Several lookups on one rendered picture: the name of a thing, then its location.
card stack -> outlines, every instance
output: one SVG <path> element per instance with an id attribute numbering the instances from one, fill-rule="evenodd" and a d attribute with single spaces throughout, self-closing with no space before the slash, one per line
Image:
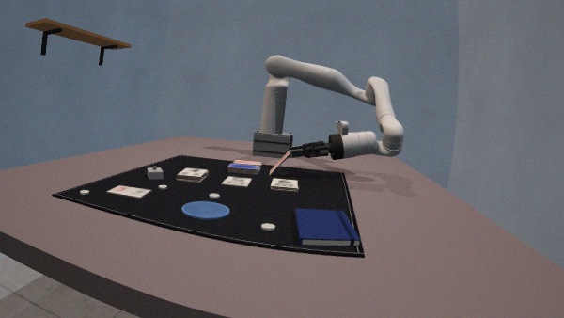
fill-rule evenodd
<path id="1" fill-rule="evenodd" d="M 262 163 L 259 161 L 235 160 L 227 166 L 227 172 L 257 175 L 260 172 L 260 166 Z"/>
<path id="2" fill-rule="evenodd" d="M 187 181 L 190 183 L 199 183 L 206 179 L 209 171 L 206 169 L 196 169 L 193 167 L 187 167 L 183 171 L 179 172 L 177 175 L 177 180 Z"/>

wooden shelf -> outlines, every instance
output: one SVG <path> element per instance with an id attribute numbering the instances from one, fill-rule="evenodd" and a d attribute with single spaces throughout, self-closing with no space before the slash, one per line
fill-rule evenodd
<path id="1" fill-rule="evenodd" d="M 84 43 L 93 44 L 101 47 L 100 50 L 100 65 L 103 62 L 103 50 L 105 49 L 127 49 L 131 48 L 132 45 L 119 41 L 113 40 L 101 35 L 79 29 L 78 27 L 70 26 L 67 24 L 62 24 L 51 19 L 41 19 L 34 22 L 25 24 L 26 27 L 42 31 L 43 41 L 41 43 L 41 54 L 46 54 L 47 49 L 47 36 L 50 34 L 56 34 L 60 37 L 64 37 L 72 40 L 79 40 Z"/>

blue notebook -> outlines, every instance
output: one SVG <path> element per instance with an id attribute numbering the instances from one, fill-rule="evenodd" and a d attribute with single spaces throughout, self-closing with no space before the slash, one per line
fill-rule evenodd
<path id="1" fill-rule="evenodd" d="M 359 246 L 360 236 L 341 210 L 296 209 L 303 246 Z"/>

white disc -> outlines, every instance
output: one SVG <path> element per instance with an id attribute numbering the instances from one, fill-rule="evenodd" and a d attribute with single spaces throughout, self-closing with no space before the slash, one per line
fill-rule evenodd
<path id="1" fill-rule="evenodd" d="M 276 229 L 276 225 L 272 223 L 262 223 L 260 227 L 266 231 L 273 231 L 274 229 Z"/>

black mat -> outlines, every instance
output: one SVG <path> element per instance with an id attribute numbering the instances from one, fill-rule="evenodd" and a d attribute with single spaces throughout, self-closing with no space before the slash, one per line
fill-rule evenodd
<path id="1" fill-rule="evenodd" d="M 269 176 L 272 166 L 262 166 L 259 175 L 240 175 L 227 173 L 230 163 L 181 155 L 53 196 L 172 230 L 232 243 L 294 252 L 364 257 L 362 243 L 360 246 L 299 245 L 296 208 L 343 210 L 360 235 L 343 173 L 279 167 Z M 148 179 L 147 168 L 153 166 L 163 170 L 164 180 Z M 187 167 L 207 169 L 210 175 L 201 183 L 177 181 L 177 174 Z M 252 182 L 248 187 L 222 185 L 227 176 L 252 178 Z M 299 191 L 271 190 L 272 178 L 298 180 Z M 159 189 L 160 184 L 166 184 L 167 189 Z M 118 185 L 149 189 L 151 192 L 143 198 L 107 193 Z M 89 191 L 88 195 L 80 194 L 84 189 Z M 220 198 L 211 199 L 210 193 L 217 193 Z M 214 220 L 193 218 L 181 210 L 184 204 L 193 201 L 221 203 L 229 208 L 230 213 Z M 265 231 L 261 228 L 262 223 L 275 224 L 276 228 L 274 231 Z"/>

